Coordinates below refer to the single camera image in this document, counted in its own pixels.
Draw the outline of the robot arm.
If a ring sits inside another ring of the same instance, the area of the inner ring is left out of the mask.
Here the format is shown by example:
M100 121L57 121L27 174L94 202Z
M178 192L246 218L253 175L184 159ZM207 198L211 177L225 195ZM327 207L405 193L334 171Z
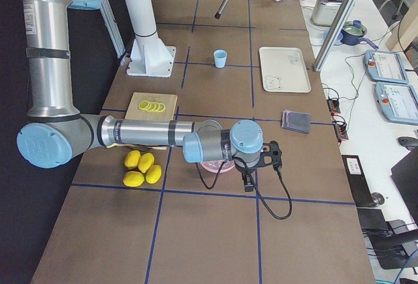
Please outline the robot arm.
M234 161L245 191L252 191L253 169L262 167L263 132L251 120L231 130L216 121L140 121L81 114L72 102L68 8L98 9L102 0L22 0L26 56L29 61L32 106L30 121L17 134L21 155L32 165L54 168L98 146L135 144L182 147L189 163ZM220 18L229 0L223 0ZM131 62L134 75L169 77L175 47L165 46L157 33L151 0L125 0L135 33Z

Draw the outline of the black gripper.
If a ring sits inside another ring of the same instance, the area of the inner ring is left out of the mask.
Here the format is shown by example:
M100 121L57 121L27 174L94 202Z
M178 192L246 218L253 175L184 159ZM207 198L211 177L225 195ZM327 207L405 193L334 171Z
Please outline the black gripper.
M234 160L236 169L242 175L242 181L244 184L244 191L245 192L253 192L254 191L254 180L253 180L253 173L257 170L255 167L248 166L245 162L235 159Z

